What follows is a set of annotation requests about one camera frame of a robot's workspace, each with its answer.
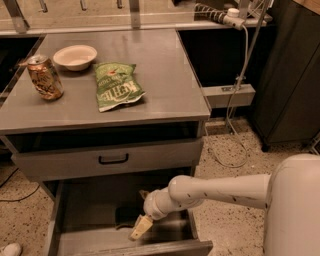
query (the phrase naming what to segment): drawer handle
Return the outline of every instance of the drawer handle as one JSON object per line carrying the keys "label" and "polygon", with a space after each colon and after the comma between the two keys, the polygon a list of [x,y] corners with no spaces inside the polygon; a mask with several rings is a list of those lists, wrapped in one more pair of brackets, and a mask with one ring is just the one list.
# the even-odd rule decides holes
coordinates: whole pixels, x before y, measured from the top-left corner
{"label": "drawer handle", "polygon": [[123,164],[129,160],[129,154],[126,153],[124,159],[115,160],[115,161],[105,161],[103,156],[99,156],[99,164],[102,165],[109,165],[109,164]]}

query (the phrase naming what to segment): power cord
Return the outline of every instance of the power cord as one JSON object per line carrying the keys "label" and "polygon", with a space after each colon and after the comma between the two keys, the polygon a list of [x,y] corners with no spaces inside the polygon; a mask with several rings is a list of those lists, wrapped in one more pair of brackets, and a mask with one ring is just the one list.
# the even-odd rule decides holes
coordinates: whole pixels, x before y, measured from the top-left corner
{"label": "power cord", "polygon": [[213,148],[213,153],[217,159],[217,161],[222,165],[222,166],[225,166],[225,167],[228,167],[228,168],[239,168],[243,165],[245,165],[248,161],[248,150],[247,148],[245,147],[245,145],[242,143],[241,139],[240,139],[240,136],[239,134],[237,133],[236,129],[234,128],[234,126],[232,125],[231,123],[231,115],[232,115],[232,112],[233,112],[233,107],[231,107],[231,104],[232,104],[232,100],[234,98],[234,95],[240,90],[240,87],[241,87],[241,83],[243,81],[243,77],[244,77],[244,73],[245,73],[245,70],[246,70],[246,67],[248,65],[248,41],[249,41],[249,36],[248,36],[248,30],[247,28],[243,25],[242,26],[244,31],[245,31],[245,35],[246,35],[246,45],[245,45],[245,60],[244,60],[244,64],[243,64],[243,67],[242,67],[242,70],[241,70],[241,73],[240,73],[240,76],[237,78],[236,80],[236,85],[234,86],[234,91],[232,93],[232,95],[230,96],[229,98],[229,102],[228,102],[228,105],[227,105],[227,114],[226,114],[226,123],[229,125],[229,127],[231,128],[233,134],[236,136],[239,144],[242,146],[242,148],[244,149],[245,151],[245,159],[243,162],[239,163],[239,164],[227,164],[225,162],[223,162],[221,160],[221,158],[219,157],[219,154],[217,154],[217,152],[215,151],[215,149]]}
{"label": "power cord", "polygon": [[[16,169],[8,176],[8,178],[7,178],[4,182],[2,182],[2,183],[0,184],[0,188],[2,188],[18,170],[19,170],[19,168],[16,168]],[[22,197],[22,198],[19,198],[19,199],[0,199],[0,202],[9,202],[9,203],[12,203],[12,202],[19,202],[19,201],[25,200],[25,199],[29,198],[30,196],[32,196],[34,193],[36,193],[39,188],[40,188],[40,185],[38,185],[37,188],[36,188],[33,192],[31,192],[29,195],[24,196],[24,197]]]}

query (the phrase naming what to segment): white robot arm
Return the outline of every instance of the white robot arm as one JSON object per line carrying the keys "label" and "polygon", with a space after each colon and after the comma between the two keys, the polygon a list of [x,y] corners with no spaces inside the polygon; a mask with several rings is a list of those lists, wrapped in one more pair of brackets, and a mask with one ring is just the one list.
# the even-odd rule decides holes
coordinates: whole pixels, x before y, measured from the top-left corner
{"label": "white robot arm", "polygon": [[268,174],[210,180],[180,175],[168,187],[148,194],[143,209],[153,220],[199,206],[204,199],[263,209],[269,179]]}
{"label": "white robot arm", "polygon": [[153,221],[200,205],[204,199],[265,209],[265,256],[320,255],[320,157],[301,154],[284,160],[272,175],[201,180],[173,178],[148,194],[145,216],[130,235],[138,239]]}

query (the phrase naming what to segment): open drawer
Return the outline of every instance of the open drawer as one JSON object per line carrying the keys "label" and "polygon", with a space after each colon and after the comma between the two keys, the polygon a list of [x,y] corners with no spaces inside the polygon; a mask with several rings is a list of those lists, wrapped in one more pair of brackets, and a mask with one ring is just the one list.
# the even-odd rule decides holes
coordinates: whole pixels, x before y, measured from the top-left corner
{"label": "open drawer", "polygon": [[130,241],[143,214],[139,191],[167,186],[188,168],[61,181],[44,255],[208,255],[211,241],[197,239],[192,212],[176,212],[139,240]]}
{"label": "open drawer", "polygon": [[12,160],[34,181],[196,166],[202,139],[75,148],[15,154]]}

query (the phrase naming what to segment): drawer front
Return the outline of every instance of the drawer front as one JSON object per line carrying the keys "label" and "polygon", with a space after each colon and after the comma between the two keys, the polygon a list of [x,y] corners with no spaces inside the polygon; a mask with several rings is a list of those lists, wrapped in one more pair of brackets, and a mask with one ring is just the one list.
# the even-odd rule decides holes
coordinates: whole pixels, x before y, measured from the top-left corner
{"label": "drawer front", "polygon": [[13,161],[34,181],[140,172],[198,164],[202,139],[157,144],[15,154]]}

